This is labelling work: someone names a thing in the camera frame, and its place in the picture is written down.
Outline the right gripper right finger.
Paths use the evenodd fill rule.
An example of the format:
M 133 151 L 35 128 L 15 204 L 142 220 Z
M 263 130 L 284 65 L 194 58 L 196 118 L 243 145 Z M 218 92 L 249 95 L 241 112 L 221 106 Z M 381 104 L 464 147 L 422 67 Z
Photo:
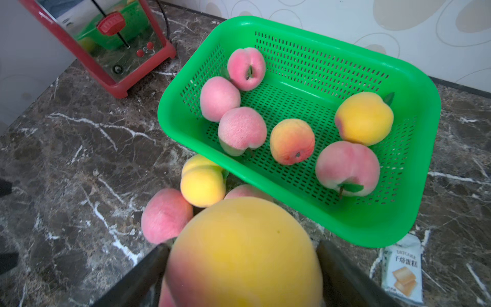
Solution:
M 329 240 L 317 246 L 326 306 L 398 306 Z

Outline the orange peach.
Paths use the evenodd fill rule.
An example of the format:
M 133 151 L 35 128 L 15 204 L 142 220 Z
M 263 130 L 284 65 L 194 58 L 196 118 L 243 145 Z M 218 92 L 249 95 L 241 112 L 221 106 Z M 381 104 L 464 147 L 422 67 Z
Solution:
M 271 132 L 272 157 L 281 165 L 300 163 L 313 154 L 315 135 L 306 121 L 290 118 L 278 123 Z

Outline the yellow red peach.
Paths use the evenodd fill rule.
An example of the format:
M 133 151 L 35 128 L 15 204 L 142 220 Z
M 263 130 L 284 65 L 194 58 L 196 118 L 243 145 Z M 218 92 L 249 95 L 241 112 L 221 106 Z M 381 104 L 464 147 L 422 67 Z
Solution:
M 194 217 L 171 248 L 164 282 L 175 306 L 320 306 L 314 245 L 283 208 L 223 200 Z

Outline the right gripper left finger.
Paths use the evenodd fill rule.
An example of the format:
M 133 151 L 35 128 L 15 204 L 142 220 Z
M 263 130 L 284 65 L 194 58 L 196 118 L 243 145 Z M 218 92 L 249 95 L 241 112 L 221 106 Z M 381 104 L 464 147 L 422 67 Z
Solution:
M 152 300 L 148 305 L 158 306 L 169 255 L 167 245 L 157 245 L 93 306 L 140 306 L 149 292 Z

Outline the pink peach with leaf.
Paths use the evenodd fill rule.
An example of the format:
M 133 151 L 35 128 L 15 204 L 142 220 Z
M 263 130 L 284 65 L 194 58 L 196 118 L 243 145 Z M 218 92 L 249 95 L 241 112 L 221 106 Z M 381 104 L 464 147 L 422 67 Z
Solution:
M 265 77 L 266 65 L 261 52 L 253 47 L 237 49 L 227 63 L 230 81 L 241 91 L 257 88 Z

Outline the yellow peach front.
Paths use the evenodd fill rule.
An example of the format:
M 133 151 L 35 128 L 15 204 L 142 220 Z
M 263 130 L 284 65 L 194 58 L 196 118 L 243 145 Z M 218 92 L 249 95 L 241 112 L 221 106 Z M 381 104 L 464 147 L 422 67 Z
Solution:
M 357 93 L 337 109 L 334 122 L 341 139 L 364 146 L 380 143 L 391 132 L 395 94 L 384 98 L 373 92 Z

